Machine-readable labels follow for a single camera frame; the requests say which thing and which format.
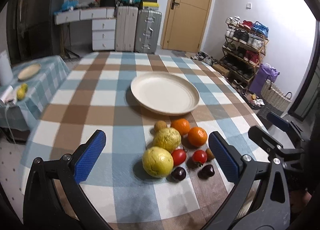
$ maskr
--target silver suitcase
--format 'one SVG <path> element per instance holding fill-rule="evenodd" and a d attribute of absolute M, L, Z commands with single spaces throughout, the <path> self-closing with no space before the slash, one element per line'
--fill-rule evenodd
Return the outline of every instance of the silver suitcase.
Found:
<path fill-rule="evenodd" d="M 153 10 L 139 10 L 135 51 L 155 53 L 159 38 L 162 13 Z"/>
<path fill-rule="evenodd" d="M 137 7 L 118 7 L 116 51 L 133 52 L 138 18 Z"/>

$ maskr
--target wooden door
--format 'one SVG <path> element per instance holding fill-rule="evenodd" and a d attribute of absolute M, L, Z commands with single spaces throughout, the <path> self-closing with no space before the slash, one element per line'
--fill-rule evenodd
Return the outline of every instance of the wooden door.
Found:
<path fill-rule="evenodd" d="M 163 48 L 197 52 L 210 5 L 211 0 L 171 0 Z"/>

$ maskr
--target orange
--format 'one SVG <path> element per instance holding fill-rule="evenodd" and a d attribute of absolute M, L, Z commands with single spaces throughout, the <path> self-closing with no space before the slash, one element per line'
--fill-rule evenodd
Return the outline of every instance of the orange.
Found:
<path fill-rule="evenodd" d="M 200 128 L 200 127 L 193 127 L 190 129 L 189 134 L 188 134 L 188 140 L 189 142 L 195 146 L 195 147 L 200 147 L 207 142 L 208 135 L 207 132 Z"/>
<path fill-rule="evenodd" d="M 190 131 L 190 124 L 186 119 L 178 119 L 171 123 L 171 127 L 176 129 L 181 136 L 189 133 Z"/>

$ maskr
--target dark cherry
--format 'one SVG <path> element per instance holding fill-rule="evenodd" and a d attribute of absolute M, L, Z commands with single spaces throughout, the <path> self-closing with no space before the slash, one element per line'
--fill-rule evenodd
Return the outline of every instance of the dark cherry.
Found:
<path fill-rule="evenodd" d="M 211 164 L 206 165 L 203 167 L 202 169 L 202 175 L 206 176 L 206 177 L 212 177 L 215 174 L 214 172 L 214 168 Z"/>
<path fill-rule="evenodd" d="M 171 173 L 171 176 L 175 181 L 182 181 L 186 178 L 187 173 L 184 168 L 178 167 Z"/>

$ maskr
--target purple bag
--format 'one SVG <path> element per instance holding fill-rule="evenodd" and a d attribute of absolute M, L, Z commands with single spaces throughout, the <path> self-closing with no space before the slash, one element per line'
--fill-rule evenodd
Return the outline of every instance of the purple bag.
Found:
<path fill-rule="evenodd" d="M 280 72 L 277 72 L 275 68 L 270 65 L 261 64 L 260 69 L 255 76 L 249 90 L 255 93 L 257 96 L 261 96 L 262 87 L 268 76 L 271 77 L 271 81 L 275 82 Z"/>

